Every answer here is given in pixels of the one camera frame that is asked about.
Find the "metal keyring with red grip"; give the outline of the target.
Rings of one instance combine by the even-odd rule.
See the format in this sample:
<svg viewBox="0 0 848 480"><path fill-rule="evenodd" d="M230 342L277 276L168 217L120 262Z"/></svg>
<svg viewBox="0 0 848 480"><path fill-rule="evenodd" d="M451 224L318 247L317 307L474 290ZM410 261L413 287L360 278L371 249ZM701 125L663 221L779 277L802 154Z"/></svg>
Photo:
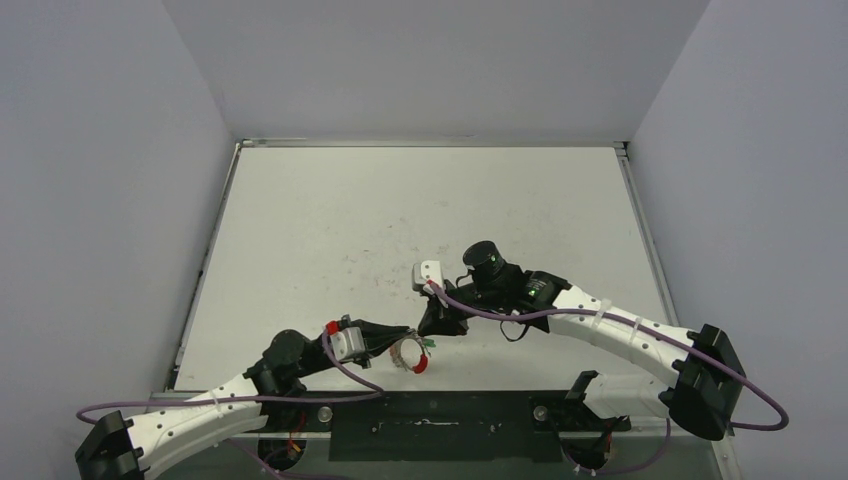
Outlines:
<svg viewBox="0 0 848 480"><path fill-rule="evenodd" d="M431 357L428 341L416 335L404 337L392 344L389 354L397 369L416 375L427 370Z"/></svg>

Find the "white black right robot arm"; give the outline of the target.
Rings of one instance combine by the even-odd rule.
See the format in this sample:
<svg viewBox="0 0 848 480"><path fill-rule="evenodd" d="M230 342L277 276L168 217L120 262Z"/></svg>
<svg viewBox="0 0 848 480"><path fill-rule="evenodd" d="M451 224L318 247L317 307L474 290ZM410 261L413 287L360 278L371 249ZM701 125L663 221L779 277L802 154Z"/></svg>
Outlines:
<svg viewBox="0 0 848 480"><path fill-rule="evenodd" d="M464 336L469 319L486 318L576 339L641 368L582 373L565 402L568 421L580 429L624 416L668 418L709 441L731 429L746 374L721 329L646 320L564 278L506 261L491 241L473 244L463 262L465 285L445 279L435 260L413 266L412 287L428 299L420 335Z"/></svg>

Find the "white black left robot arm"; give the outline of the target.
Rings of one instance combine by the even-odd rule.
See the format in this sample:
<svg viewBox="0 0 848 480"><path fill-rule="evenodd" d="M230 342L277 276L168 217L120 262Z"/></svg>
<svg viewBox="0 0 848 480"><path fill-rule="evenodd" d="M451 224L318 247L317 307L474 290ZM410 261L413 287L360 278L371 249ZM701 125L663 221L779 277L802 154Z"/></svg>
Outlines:
<svg viewBox="0 0 848 480"><path fill-rule="evenodd" d="M297 420L303 405L365 401L382 395L366 380L368 393L335 398L307 394L303 378L348 363L363 368L415 329L343 317L329 322L315 339L285 329L245 372L183 401L161 401L126 417L124 404L102 406L104 416L75 453L83 479L155 479L179 462L236 435L282 431Z"/></svg>

